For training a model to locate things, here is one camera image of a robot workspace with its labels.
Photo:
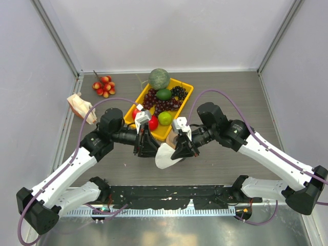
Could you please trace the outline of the clear glass ribbed dripper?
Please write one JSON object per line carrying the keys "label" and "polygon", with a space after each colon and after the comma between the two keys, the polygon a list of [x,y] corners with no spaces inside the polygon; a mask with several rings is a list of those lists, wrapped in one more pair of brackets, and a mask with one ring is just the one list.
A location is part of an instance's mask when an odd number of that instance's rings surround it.
{"label": "clear glass ribbed dripper", "polygon": [[177,134],[177,135],[173,138],[173,144],[174,144],[174,145],[177,145],[178,139],[179,139],[179,135]]}

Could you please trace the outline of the white paper coffee filter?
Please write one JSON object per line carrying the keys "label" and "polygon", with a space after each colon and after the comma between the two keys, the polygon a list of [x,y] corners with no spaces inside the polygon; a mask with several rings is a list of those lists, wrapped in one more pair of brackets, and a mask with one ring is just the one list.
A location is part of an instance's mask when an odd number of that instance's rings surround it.
{"label": "white paper coffee filter", "polygon": [[157,150],[156,156],[155,156],[155,164],[159,169],[166,169],[179,161],[182,160],[182,158],[178,158],[175,160],[172,160],[171,157],[175,150],[169,146],[167,143],[162,143],[160,147]]}

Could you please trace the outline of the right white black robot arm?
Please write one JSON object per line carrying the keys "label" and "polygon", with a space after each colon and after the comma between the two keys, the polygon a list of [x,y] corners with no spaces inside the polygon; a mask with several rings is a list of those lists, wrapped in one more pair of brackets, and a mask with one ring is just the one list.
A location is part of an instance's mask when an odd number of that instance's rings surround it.
{"label": "right white black robot arm", "polygon": [[279,180],[256,179],[240,175],[233,183],[232,196],[238,202],[268,198],[285,202],[294,211],[311,215],[324,188],[327,169],[305,165],[266,141],[241,120],[229,120],[221,108],[207,102],[197,108],[202,124],[191,130],[184,117],[172,122],[178,134],[172,160],[196,157],[199,148],[212,141],[243,154],[279,176]]}

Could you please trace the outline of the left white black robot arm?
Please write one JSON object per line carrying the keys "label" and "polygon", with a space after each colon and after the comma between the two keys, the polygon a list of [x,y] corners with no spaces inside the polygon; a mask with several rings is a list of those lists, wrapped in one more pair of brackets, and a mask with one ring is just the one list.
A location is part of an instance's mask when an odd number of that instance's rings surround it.
{"label": "left white black robot arm", "polygon": [[32,189],[21,188],[17,192],[18,211],[37,234],[46,234],[60,217],[82,204],[103,204],[109,200],[110,186],[99,177],[91,178],[73,191],[68,192],[67,188],[110,153],[115,143],[133,146],[133,153],[138,157],[155,157],[159,144],[148,124],[152,115],[141,105],[137,108],[134,130],[125,125],[120,109],[107,109],[96,129],[83,138],[77,150],[56,171]]}

